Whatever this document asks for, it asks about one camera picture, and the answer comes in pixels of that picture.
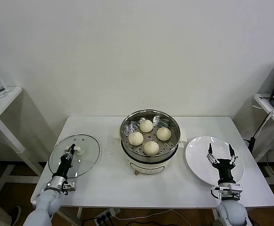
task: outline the white plate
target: white plate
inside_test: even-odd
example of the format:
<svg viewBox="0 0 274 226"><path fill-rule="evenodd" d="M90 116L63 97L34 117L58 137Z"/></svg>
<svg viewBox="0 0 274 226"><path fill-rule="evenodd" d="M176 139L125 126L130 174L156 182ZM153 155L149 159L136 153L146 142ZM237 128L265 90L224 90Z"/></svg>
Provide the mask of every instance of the white plate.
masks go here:
<svg viewBox="0 0 274 226"><path fill-rule="evenodd" d="M211 143L212 153L216 159L231 159L229 144L215 137L197 137L193 139L186 147L185 157L188 166L198 178L212 186L216 186L219 180L218 170L211 165L206 157L209 143ZM234 146L232 148L238 158L231 173L236 183L238 183L244 176L244 162Z"/></svg>

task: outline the steamed bun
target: steamed bun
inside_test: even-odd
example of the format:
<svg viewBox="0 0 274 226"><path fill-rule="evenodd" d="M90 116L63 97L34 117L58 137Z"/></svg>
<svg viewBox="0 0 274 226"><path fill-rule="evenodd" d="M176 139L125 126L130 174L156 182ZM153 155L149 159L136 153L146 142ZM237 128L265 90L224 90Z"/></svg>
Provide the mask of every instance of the steamed bun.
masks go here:
<svg viewBox="0 0 274 226"><path fill-rule="evenodd" d="M157 130L157 137L159 140L168 140L171 137L171 131L168 128L161 127Z"/></svg>
<svg viewBox="0 0 274 226"><path fill-rule="evenodd" d="M141 145L143 142L143 135L140 132L133 132L129 135L129 143L134 146Z"/></svg>
<svg viewBox="0 0 274 226"><path fill-rule="evenodd" d="M159 145L154 141L148 141L145 143L143 150L147 155L154 156L159 153Z"/></svg>
<svg viewBox="0 0 274 226"><path fill-rule="evenodd" d="M153 129L153 123L150 120L142 120L139 128L144 133L150 132Z"/></svg>

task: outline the steamer basket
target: steamer basket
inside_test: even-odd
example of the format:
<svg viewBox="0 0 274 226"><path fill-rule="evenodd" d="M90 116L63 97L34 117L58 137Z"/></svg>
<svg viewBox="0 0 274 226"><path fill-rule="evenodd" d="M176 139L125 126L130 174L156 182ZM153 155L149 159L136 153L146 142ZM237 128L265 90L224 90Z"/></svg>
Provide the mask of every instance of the steamer basket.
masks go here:
<svg viewBox="0 0 274 226"><path fill-rule="evenodd" d="M145 133L139 128L142 120L152 121L154 128ZM171 138L167 141L159 140L156 136L157 130L166 127L171 131ZM133 146L129 143L129 135L132 132L140 132L143 135L143 143ZM177 151L180 139L180 128L177 122L168 114L152 109L141 110L129 115L121 124L120 137L124 151L134 160L145 164L157 164L168 160ZM149 156L144 153L143 147L147 141L155 141L159 145L159 153Z"/></svg>

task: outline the power strip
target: power strip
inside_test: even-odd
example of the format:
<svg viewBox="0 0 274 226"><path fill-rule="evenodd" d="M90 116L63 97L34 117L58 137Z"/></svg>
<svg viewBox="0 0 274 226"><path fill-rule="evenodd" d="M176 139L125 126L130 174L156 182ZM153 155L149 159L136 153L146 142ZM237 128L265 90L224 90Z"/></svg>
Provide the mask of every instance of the power strip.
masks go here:
<svg viewBox="0 0 274 226"><path fill-rule="evenodd" d="M111 218L113 218L113 217L115 217L116 214L118 214L120 212L120 209L119 208L109 208L109 209L106 209L104 212L101 212L100 214L98 214L95 218L101 218L103 215L106 216L106 214L108 212L111 214ZM94 219L94 222L95 222L96 226L100 226L100 224L97 223L96 219Z"/></svg>

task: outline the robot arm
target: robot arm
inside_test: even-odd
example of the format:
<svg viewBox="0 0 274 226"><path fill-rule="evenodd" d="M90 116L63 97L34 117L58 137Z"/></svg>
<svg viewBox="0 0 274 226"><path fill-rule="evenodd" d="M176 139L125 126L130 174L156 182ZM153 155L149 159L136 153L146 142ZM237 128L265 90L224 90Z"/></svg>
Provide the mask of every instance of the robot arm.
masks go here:
<svg viewBox="0 0 274 226"><path fill-rule="evenodd" d="M220 180L218 186L211 189L211 195L221 200L217 206L219 219L212 223L213 226L245 226L247 225L248 213L246 208L239 204L242 186L236 184L231 174L231 170L235 167L234 149L229 145L231 159L216 159L212 154L211 144L209 145L207 158L211 165L218 170Z"/></svg>
<svg viewBox="0 0 274 226"><path fill-rule="evenodd" d="M68 195L68 191L75 191L75 183L67 182L67 173L72 167L74 147L75 144L61 156L61 164L45 189L36 196L33 203L36 209L28 215L24 226L51 226L52 216L61 207L61 193Z"/></svg>

